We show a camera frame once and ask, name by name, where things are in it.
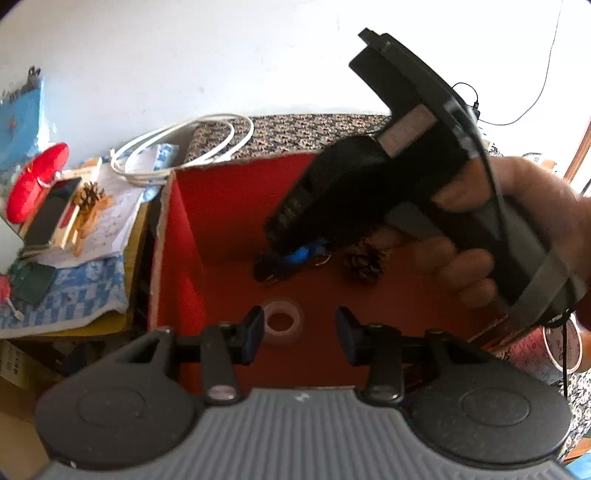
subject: gray ribbed surface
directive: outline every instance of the gray ribbed surface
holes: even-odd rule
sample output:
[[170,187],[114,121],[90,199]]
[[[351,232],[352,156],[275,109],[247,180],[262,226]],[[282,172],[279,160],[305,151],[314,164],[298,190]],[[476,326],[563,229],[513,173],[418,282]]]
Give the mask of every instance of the gray ribbed surface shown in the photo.
[[140,467],[83,472],[51,464],[43,480],[566,480],[555,462],[520,471],[481,471],[426,448],[391,408],[352,390],[253,390],[211,408],[178,448]]

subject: human hand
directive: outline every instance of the human hand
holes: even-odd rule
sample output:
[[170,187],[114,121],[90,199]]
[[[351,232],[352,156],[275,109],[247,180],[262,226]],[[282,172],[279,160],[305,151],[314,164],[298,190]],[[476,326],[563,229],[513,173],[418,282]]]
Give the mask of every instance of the human hand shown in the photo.
[[[587,280],[591,274],[591,199],[576,194],[563,179],[524,158],[491,157],[490,162],[501,192],[530,212],[567,267]],[[444,210],[466,212],[490,198],[484,166],[474,159],[432,200]],[[381,247],[400,242],[395,232],[387,236],[381,232],[376,237]],[[468,307],[482,307],[496,297],[495,282],[489,278],[494,261],[488,251],[457,252],[445,237],[418,241],[413,248],[419,269],[436,275]]]

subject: coiled white cable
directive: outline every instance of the coiled white cable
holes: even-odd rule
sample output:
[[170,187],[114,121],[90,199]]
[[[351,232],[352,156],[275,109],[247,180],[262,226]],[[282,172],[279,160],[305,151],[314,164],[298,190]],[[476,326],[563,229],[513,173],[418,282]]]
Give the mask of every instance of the coiled white cable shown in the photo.
[[[234,137],[235,129],[233,125],[228,121],[232,119],[241,119],[245,120],[249,124],[248,133],[241,139],[236,145],[230,148],[227,152],[221,155],[218,158],[215,158],[219,151],[224,149]],[[230,133],[228,136],[215,148],[212,148],[210,151],[204,153],[203,155],[187,162],[178,167],[170,167],[164,168],[162,170],[150,170],[150,171],[135,171],[130,172],[126,171],[125,166],[127,162],[132,164],[135,160],[135,157],[144,149],[149,147],[150,145],[154,145],[156,142],[162,140],[163,138],[172,135],[183,128],[194,127],[198,124],[203,123],[211,123],[211,122],[218,122],[224,125],[227,125],[230,128]],[[243,115],[235,115],[233,113],[217,113],[215,115],[206,115],[200,116],[196,118],[192,118],[186,120],[184,122],[180,122],[178,124],[170,125],[168,127],[157,128],[156,130],[152,130],[144,135],[140,135],[137,138],[134,138],[130,142],[127,142],[123,147],[121,147],[116,152],[111,150],[111,168],[115,171],[117,175],[124,177],[128,182],[132,183],[133,185],[137,185],[139,187],[145,186],[153,186],[153,185],[164,185],[166,183],[166,178],[170,175],[173,170],[181,170],[182,168],[189,168],[195,167],[200,165],[207,165],[210,163],[218,163],[230,160],[232,155],[240,150],[252,137],[254,133],[254,124],[252,120],[247,116]],[[138,147],[135,147],[129,157],[124,160],[121,156],[128,151],[130,148],[134,147],[135,145],[140,144]]]

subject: phone screen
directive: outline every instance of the phone screen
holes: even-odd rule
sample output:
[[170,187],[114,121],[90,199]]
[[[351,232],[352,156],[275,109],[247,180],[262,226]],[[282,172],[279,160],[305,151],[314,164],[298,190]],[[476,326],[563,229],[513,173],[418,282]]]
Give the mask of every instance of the phone screen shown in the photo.
[[51,241],[81,180],[62,180],[51,187],[25,234],[25,247],[43,247]]

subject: white wall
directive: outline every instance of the white wall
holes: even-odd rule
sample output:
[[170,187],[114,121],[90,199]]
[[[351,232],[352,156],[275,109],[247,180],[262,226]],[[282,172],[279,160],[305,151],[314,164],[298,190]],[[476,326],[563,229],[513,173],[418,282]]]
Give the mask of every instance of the white wall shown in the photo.
[[[560,0],[22,0],[0,23],[0,86],[32,64],[74,161],[148,129],[232,111],[382,112],[348,69],[357,33],[387,31],[507,121],[536,97]],[[503,153],[566,168],[591,113],[591,5],[564,0],[548,84]],[[467,101],[472,93],[462,90]]]

